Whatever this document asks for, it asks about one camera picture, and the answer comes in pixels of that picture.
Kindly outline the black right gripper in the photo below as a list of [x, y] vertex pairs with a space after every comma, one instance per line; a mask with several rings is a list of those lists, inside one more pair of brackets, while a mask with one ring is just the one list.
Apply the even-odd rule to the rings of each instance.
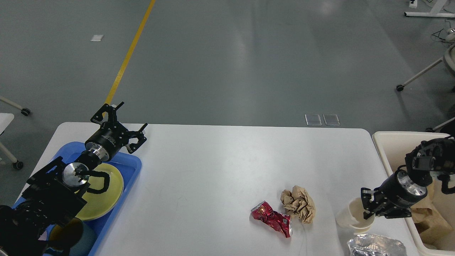
[[373, 216], [386, 219], [410, 218], [411, 206], [427, 195], [425, 186], [412, 181], [407, 171], [397, 170], [374, 190], [361, 188], [363, 219], [368, 220]]

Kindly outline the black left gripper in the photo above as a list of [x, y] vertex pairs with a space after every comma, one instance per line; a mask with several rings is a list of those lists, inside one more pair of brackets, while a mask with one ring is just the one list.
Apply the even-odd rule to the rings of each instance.
[[138, 131], [129, 131], [117, 119], [117, 110], [124, 104], [111, 106], [105, 103], [90, 119], [91, 123], [100, 128], [85, 142], [85, 155], [97, 161], [110, 161], [122, 147], [126, 147], [129, 154], [137, 151], [146, 141], [144, 123]]

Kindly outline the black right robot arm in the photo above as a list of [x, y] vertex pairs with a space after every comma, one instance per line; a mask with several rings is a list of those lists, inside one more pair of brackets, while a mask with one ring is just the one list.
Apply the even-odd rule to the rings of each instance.
[[434, 138], [421, 143], [405, 156], [405, 164], [373, 190], [361, 188], [363, 218], [408, 218], [411, 207], [428, 195], [433, 179], [441, 181], [444, 194], [454, 193], [449, 187], [455, 172], [454, 139]]

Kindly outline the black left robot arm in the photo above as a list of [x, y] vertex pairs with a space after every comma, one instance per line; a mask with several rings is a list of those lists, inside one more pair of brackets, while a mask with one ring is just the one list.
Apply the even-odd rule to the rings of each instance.
[[107, 103], [91, 117], [99, 129], [85, 141], [85, 149], [73, 162], [58, 156], [30, 176], [28, 187], [15, 208], [1, 206], [1, 252], [7, 256], [41, 256], [53, 241], [40, 240], [49, 225], [64, 227], [87, 205], [86, 193], [103, 194], [110, 187], [108, 173], [96, 167], [112, 160], [122, 148], [133, 154], [146, 141], [144, 129], [129, 130], [117, 119], [117, 106]]

